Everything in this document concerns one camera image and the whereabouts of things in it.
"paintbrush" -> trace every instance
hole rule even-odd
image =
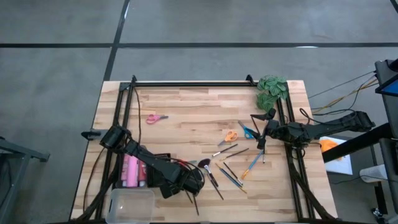
[[[243,175],[242,175],[242,180],[244,179],[244,177],[248,174],[248,172],[253,168],[253,166],[255,165],[255,163],[257,162],[257,160],[260,158],[260,156],[264,153],[264,151],[260,151],[260,153],[256,156],[256,158],[253,160],[253,162],[250,164],[249,168],[244,171]]]
[[[217,183],[216,179],[214,178],[213,174],[211,173],[209,165],[210,165],[210,159],[202,159],[199,162],[198,167],[204,168],[207,171],[207,173],[209,174],[209,176],[211,177],[214,184],[218,187],[218,183]]]
[[[247,192],[245,190],[243,190],[242,186],[236,181],[234,180],[223,168],[221,168],[218,164],[216,164],[218,166],[218,168],[220,168],[220,171],[227,176],[227,178],[232,181],[232,183],[234,183],[237,187],[239,187],[239,189],[241,191],[243,191],[245,194],[247,194]]]
[[[238,144],[235,144],[235,145],[230,146],[230,147],[228,147],[228,148],[226,148],[226,149],[224,149],[224,150],[221,150],[220,152],[216,152],[216,153],[214,153],[214,154],[212,155],[212,157],[215,157],[215,156],[217,156],[218,154],[227,151],[228,149],[232,149],[233,147],[235,147],[235,146],[237,146],[237,145],[238,145]]]
[[[231,156],[238,155],[239,153],[242,153],[242,152],[244,152],[244,151],[246,151],[246,150],[249,150],[249,148],[247,148],[247,149],[245,149],[245,150],[242,150],[242,151],[239,151],[239,152],[237,152],[237,153],[234,153],[234,154],[232,154],[232,155],[229,155],[229,156],[227,156],[227,157],[224,157],[224,158],[220,159],[220,161],[223,161],[223,160],[225,160],[225,159],[227,159],[227,158],[229,158],[229,157],[231,157]]]
[[[217,191],[218,195],[221,197],[221,199],[223,199],[223,200],[224,200],[223,196],[222,196],[222,195],[221,195],[221,193],[218,191],[218,189],[217,189],[217,186],[214,184],[214,182],[213,182],[213,180],[210,178],[209,174],[208,174],[208,173],[206,173],[206,175],[207,175],[207,178],[209,178],[209,180],[210,180],[211,184],[213,184],[213,187],[216,189],[216,191]]]
[[[231,168],[229,168],[229,166],[223,162],[223,164],[225,165],[225,167],[231,172],[232,175],[234,175],[234,177],[236,178],[236,180],[239,181],[239,183],[241,183],[241,185],[243,185],[243,183],[241,182],[241,180],[239,180],[239,178],[235,175],[235,173],[231,170]]]

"plastic lid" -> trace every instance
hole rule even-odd
[[[155,207],[155,194],[148,189],[114,189],[106,223],[149,224]]]

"wooden table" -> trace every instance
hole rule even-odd
[[[311,112],[304,82],[299,80],[288,81],[288,83],[296,121],[307,122],[299,113],[299,108],[305,109],[308,113]],[[118,88],[119,82],[104,82],[93,128],[108,129],[112,125]],[[245,139],[243,129],[238,124],[238,120],[241,120],[247,127],[254,129],[249,115],[264,113],[256,109],[257,88],[142,87],[137,88],[137,91],[141,102],[141,144],[154,154],[169,152],[172,157],[186,161],[200,161],[226,148],[226,146],[218,147],[217,145],[228,130],[235,130],[239,134],[238,140],[234,142],[239,145],[213,159],[210,165],[225,200],[221,200],[210,181],[206,181],[197,197],[200,212],[197,216],[194,205],[190,203],[185,193],[164,199],[159,189],[152,189],[156,199],[153,222],[297,221],[285,148],[281,141],[267,138],[265,164],[258,161],[244,179],[244,189],[248,194],[237,189],[213,164],[224,156],[249,147],[250,150],[225,160],[240,176],[259,153],[256,149],[257,143],[253,139]],[[133,96],[128,128],[132,131],[133,138],[137,139],[138,104],[135,94]],[[154,125],[148,125],[145,119],[152,113],[166,114],[169,118]],[[265,122],[257,121],[257,124],[262,130]],[[82,213],[87,180],[94,161],[102,150],[98,143],[99,141],[91,141],[88,145],[71,218],[76,218]],[[105,154],[101,156],[91,181],[88,203],[98,192]],[[322,154],[316,144],[311,144],[306,148],[304,161],[312,192],[327,211],[337,217]],[[300,195],[303,210],[307,214],[302,192]],[[108,196],[104,203],[104,215],[109,209],[107,199]]]

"pink bottle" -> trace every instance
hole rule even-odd
[[[126,187],[138,186],[138,159],[134,156],[128,156],[129,163],[127,167],[127,184]]]
[[[123,166],[122,166],[122,174],[120,179],[122,180],[122,186],[125,187],[127,185],[127,168],[129,167],[129,156],[123,155]]]

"pink scissors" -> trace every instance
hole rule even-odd
[[[150,115],[148,115],[148,118],[147,118],[147,124],[153,124],[160,119],[165,119],[168,117],[169,116],[159,116],[159,115],[150,114]]]

